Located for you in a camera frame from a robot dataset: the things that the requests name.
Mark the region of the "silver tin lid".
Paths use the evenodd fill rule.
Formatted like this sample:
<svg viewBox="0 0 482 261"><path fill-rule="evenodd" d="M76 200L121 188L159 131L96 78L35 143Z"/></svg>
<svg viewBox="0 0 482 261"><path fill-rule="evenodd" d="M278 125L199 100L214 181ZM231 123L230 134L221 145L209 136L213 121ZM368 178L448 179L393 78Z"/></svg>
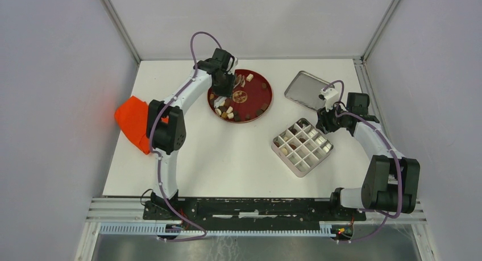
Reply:
<svg viewBox="0 0 482 261"><path fill-rule="evenodd" d="M299 71L284 92L285 98L313 111L325 106L325 100L319 95L321 90L329 84L306 71Z"/></svg>

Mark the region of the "metal tongs white handle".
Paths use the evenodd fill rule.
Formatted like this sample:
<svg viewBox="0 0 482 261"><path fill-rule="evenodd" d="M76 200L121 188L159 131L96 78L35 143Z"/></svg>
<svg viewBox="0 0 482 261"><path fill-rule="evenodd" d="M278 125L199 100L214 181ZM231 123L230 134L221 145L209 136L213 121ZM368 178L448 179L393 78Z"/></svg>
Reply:
<svg viewBox="0 0 482 261"><path fill-rule="evenodd" d="M223 106L223 103L231 98L234 89L245 82L245 76L236 74L218 74L213 79L211 93L216 96L213 102L215 108Z"/></svg>

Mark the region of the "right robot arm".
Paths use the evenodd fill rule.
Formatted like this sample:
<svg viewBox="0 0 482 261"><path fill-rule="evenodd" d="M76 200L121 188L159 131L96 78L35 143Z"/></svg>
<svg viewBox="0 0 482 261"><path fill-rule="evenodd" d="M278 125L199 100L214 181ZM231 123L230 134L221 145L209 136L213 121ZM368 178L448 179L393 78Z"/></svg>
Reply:
<svg viewBox="0 0 482 261"><path fill-rule="evenodd" d="M343 220L351 209L374 211L389 218L410 214L417 202L420 164L406 158L383 133L379 120L369 114L369 95L349 93L347 103L332 88L321 91L323 108L317 110L316 128L328 134L346 129L370 159L359 188L337 188L330 196L329 215Z"/></svg>

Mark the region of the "pink compartment box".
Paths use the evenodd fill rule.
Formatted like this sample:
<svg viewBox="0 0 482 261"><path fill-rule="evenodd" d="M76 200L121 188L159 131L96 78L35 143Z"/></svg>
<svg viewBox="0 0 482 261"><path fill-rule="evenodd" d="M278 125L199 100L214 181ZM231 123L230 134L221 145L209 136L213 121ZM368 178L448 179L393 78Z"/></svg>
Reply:
<svg viewBox="0 0 482 261"><path fill-rule="evenodd" d="M295 176L302 178L331 154L334 145L307 119L301 118L276 135L271 148Z"/></svg>

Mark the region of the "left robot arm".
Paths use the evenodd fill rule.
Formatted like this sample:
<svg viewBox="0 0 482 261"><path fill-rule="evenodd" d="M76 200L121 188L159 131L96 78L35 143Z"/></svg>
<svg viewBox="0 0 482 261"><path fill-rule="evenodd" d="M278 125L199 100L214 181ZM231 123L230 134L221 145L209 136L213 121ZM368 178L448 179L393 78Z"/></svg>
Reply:
<svg viewBox="0 0 482 261"><path fill-rule="evenodd" d="M163 101L148 105L146 136L156 158L156 184L146 207L164 219L178 214L176 181L177 157L186 140L185 113L206 91L231 97L238 60L224 49L216 48L212 57L195 61L185 82Z"/></svg>

